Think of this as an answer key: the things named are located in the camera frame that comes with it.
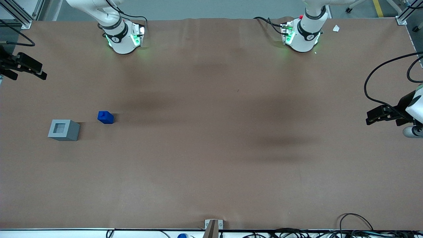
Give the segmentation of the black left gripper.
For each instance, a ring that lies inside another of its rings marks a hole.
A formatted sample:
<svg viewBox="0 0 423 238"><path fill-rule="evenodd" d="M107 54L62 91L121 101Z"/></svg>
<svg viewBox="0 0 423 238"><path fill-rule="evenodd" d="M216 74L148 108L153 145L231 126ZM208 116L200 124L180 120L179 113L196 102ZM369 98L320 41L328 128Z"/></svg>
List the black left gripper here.
<svg viewBox="0 0 423 238"><path fill-rule="evenodd" d="M412 123L413 125L416 125L416 122L414 118L406 112L406 108L411 103L415 95L415 91L412 91L405 96L403 96L398 104L396 105L396 110L401 113L399 118L396 117L396 112L394 112L390 107L381 104L377 107L375 107L372 110L369 110L367 112L367 119L366 119L366 125L372 125L376 122L381 121L396 121L396 126L402 126L408 123Z"/></svg>

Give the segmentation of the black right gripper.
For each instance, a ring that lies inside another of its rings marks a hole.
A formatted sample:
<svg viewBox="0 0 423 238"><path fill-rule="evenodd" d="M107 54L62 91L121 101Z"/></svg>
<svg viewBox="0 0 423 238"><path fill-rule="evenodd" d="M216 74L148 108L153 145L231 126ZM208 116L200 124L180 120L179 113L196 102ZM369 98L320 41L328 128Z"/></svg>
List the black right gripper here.
<svg viewBox="0 0 423 238"><path fill-rule="evenodd" d="M29 55L19 52L16 55L7 52L4 47L0 46L0 74L1 77L7 77L11 80L17 80L18 74L12 70L18 68L18 64L27 70L31 70L32 74L41 80L46 80L47 73L42 71L42 63Z"/></svg>

